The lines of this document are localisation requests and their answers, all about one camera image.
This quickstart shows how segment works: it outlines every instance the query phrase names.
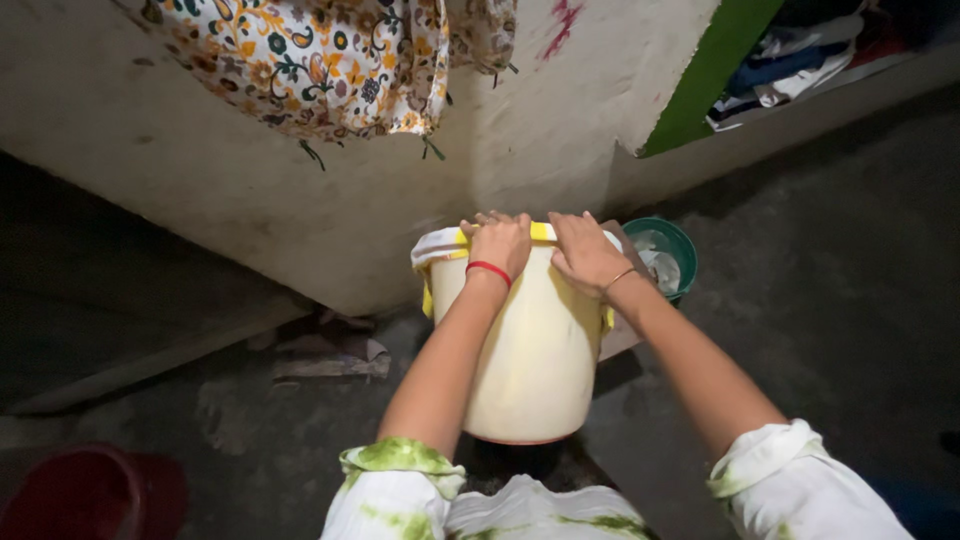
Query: hand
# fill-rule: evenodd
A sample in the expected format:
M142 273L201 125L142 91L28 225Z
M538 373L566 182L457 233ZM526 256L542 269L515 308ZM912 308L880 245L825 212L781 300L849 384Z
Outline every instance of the hand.
M477 224L472 227L467 220L460 222L460 230L471 239L470 262L482 260L488 262L510 276L515 282L523 272L530 258L530 216L522 213L516 218L505 213L491 210L490 215L478 212ZM489 272L483 268L471 268L474 272Z
M634 267L607 239L590 212L584 212L584 217L557 212L547 215L560 244L550 262L584 294L602 297L613 278Z

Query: red thread bracelet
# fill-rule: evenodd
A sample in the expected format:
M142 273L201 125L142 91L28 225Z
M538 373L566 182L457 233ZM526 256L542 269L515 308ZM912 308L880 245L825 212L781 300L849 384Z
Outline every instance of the red thread bracelet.
M476 260L474 262L471 262L470 264L467 265L467 271L469 272L470 268L474 268L474 267L486 268L487 270L490 270L494 274L500 276L501 278L503 278L504 282L507 282L508 289L514 284L514 282L510 279L510 276L508 276L506 272L504 272L503 270L500 270L499 268L497 268L496 266L488 262L484 262L482 260Z

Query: green bucket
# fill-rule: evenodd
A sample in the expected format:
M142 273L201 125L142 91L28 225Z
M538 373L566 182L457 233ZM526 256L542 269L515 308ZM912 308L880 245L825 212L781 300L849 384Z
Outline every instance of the green bucket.
M667 300L676 302L689 292L693 279L697 277L697 250L693 249L693 242L680 227L658 217L641 217L623 226L623 232L631 240L644 231L656 231L666 236L667 245L661 246L658 243L657 251L667 252L677 260L677 266L680 267L680 286L677 292L666 295Z

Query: forearm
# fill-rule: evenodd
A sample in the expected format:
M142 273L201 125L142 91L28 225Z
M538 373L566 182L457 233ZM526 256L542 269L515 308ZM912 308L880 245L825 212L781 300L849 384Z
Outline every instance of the forearm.
M489 271L469 273L390 401L377 440L409 437L453 457L480 351L508 292Z
M653 285L633 274L609 293L614 308L646 337L714 459L740 434L786 422L747 374Z

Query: white wall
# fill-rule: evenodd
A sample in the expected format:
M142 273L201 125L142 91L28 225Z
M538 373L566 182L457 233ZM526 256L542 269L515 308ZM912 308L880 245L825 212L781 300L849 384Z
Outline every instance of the white wall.
M110 2L17 3L0 21L0 147L358 314L415 298L417 238L477 209L635 208L960 78L954 55L929 81L892 80L871 95L842 88L806 113L634 160L618 131L653 129L717 3L586 3L544 62L551 6L521 2L520 74L506 72L496 90L469 71L451 78L455 106L434 137L446 161L421 160L419 139L393 135L316 144L326 173L295 140L208 94ZM156 65L132 63L141 57Z

